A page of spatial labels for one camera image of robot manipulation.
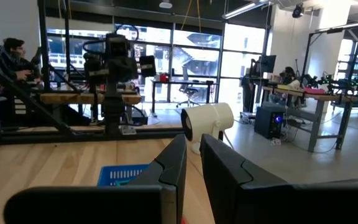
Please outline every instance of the computer monitor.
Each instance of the computer monitor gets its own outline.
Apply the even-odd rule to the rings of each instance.
[[[276,55],[269,55],[269,56],[260,56],[258,59],[258,63],[257,65],[257,72],[260,72],[259,69],[262,69],[262,73],[267,72],[267,73],[273,73],[274,71],[274,65],[276,62]]]

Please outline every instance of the blue plastic basket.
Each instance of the blue plastic basket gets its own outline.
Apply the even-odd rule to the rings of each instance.
[[[148,167],[149,164],[102,167],[98,186],[125,185]]]

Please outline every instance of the fluorescent light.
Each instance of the fluorescent light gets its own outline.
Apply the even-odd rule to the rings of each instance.
[[[343,25],[343,26],[341,26],[341,28],[350,28],[350,27],[356,27],[356,26],[358,26],[358,23]]]
[[[259,3],[250,3],[250,4],[246,4],[245,6],[242,6],[238,9],[235,9],[231,12],[226,13],[225,15],[222,16],[223,19],[230,19],[234,16],[238,16],[239,14],[242,14],[244,12],[248,12],[251,11],[253,9],[256,9],[260,6],[263,6],[265,3],[267,2],[267,0],[261,0]]]
[[[347,29],[347,28],[352,28],[352,27],[358,27],[358,22],[353,23],[353,24],[345,24],[345,25],[337,26],[337,27],[317,29],[316,32],[326,32],[326,31],[331,30],[331,29]]]

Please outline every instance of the office chair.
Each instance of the office chair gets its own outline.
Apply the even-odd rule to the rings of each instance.
[[[183,80],[184,81],[188,81],[189,80],[189,76],[187,74],[187,68],[185,67],[182,67],[183,69]],[[194,101],[191,101],[190,98],[195,94],[195,93],[198,93],[198,89],[197,88],[194,88],[192,87],[192,84],[182,84],[179,88],[179,91],[186,94],[187,96],[187,100],[186,101],[183,101],[183,102],[180,102],[177,104],[177,108],[182,104],[182,103],[186,103],[187,104],[187,107],[190,107],[190,105],[200,105]]]

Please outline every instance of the workbench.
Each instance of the workbench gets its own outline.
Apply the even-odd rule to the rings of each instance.
[[[312,99],[317,100],[317,107],[316,107],[314,113],[310,113],[310,112],[303,111],[303,110],[297,110],[295,108],[292,108],[291,106],[288,107],[288,109],[287,109],[287,116],[291,115],[291,116],[295,116],[298,118],[302,118],[302,119],[311,121],[312,122],[311,129],[307,129],[298,123],[296,123],[296,124],[288,123],[288,125],[294,126],[300,130],[310,133],[310,141],[309,141],[309,146],[308,146],[308,151],[310,151],[310,152],[314,151],[314,147],[316,146],[316,142],[318,139],[334,138],[334,139],[336,139],[335,149],[336,150],[342,149],[342,144],[344,142],[344,138],[346,135],[347,125],[349,123],[349,118],[351,115],[352,103],[357,101],[357,97],[342,96],[342,98],[340,98],[340,96],[332,96],[332,95],[314,95],[314,94],[307,94],[307,93],[304,94],[302,91],[284,90],[284,89],[271,88],[271,87],[266,87],[266,86],[263,87],[263,91],[264,91],[264,93],[263,93],[263,97],[262,97],[262,102],[264,100],[268,100],[270,92],[285,93],[288,95],[287,96],[288,101],[291,101],[291,96],[299,96],[299,97],[312,98]],[[323,117],[323,109],[324,109],[325,102],[339,101],[340,99],[342,100],[342,102],[345,103],[345,107],[344,107],[344,111],[342,114],[342,120],[341,120],[341,125],[339,127],[338,134],[329,134],[329,135],[325,135],[323,133],[320,134],[319,129],[320,129],[320,124],[321,124],[321,118]]]
[[[56,88],[58,93],[41,93],[40,101],[46,105],[53,105],[53,114],[56,118],[61,118],[60,105],[70,105],[70,104],[78,104],[81,105],[78,107],[78,111],[82,113],[82,104],[91,104],[95,103],[95,97],[93,93],[85,92],[85,93],[72,93],[73,91],[69,86],[63,85],[61,87]],[[125,94],[125,91],[121,91],[122,99],[125,103],[129,105],[136,105],[142,101],[142,97],[139,94]],[[101,104],[104,101],[104,94],[97,94],[97,102],[96,104]],[[129,113],[129,119],[132,119],[132,108],[127,106],[127,112]],[[93,118],[95,120],[98,119],[98,107],[94,107],[93,110]]]

